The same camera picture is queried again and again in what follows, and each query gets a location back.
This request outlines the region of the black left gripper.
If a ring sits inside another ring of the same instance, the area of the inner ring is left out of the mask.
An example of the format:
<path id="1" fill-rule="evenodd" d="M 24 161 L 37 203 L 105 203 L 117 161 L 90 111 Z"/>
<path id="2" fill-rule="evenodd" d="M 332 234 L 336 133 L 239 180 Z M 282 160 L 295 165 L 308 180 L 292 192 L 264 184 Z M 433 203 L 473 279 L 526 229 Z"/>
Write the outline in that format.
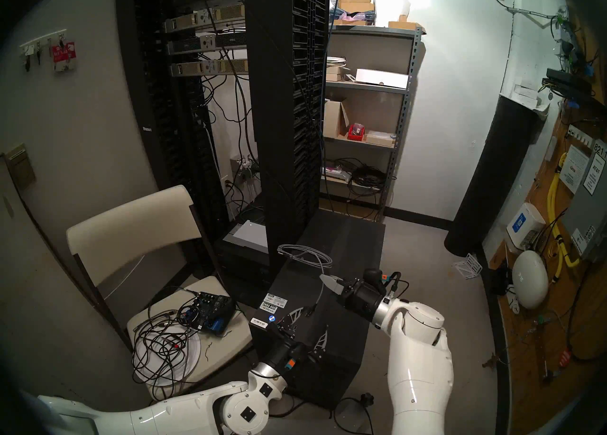
<path id="1" fill-rule="evenodd" d="M 328 325 L 325 326 L 319 337 L 319 333 L 310 341 L 310 343 L 300 342 L 287 331 L 296 329 L 296 321 L 302 315 L 304 307 L 298 307 L 287 313 L 277 326 L 269 326 L 268 333 L 274 337 L 274 344 L 271 351 L 267 354 L 267 365 L 270 366 L 276 374 L 286 374 L 291 371 L 295 365 L 302 362 L 311 362 L 312 365 L 319 364 L 319 358 L 313 356 L 314 353 L 324 353 L 328 341 Z"/>

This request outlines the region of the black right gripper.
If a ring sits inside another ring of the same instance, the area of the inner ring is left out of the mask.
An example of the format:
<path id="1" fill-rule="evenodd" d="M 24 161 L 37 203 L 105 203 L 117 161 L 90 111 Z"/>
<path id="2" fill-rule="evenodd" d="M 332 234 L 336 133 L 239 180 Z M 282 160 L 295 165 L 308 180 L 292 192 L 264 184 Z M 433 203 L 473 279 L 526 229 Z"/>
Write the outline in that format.
<path id="1" fill-rule="evenodd" d="M 321 282 L 332 292 L 340 292 L 337 302 L 369 323 L 386 296 L 382 278 L 353 279 L 335 275 L 321 275 Z"/>

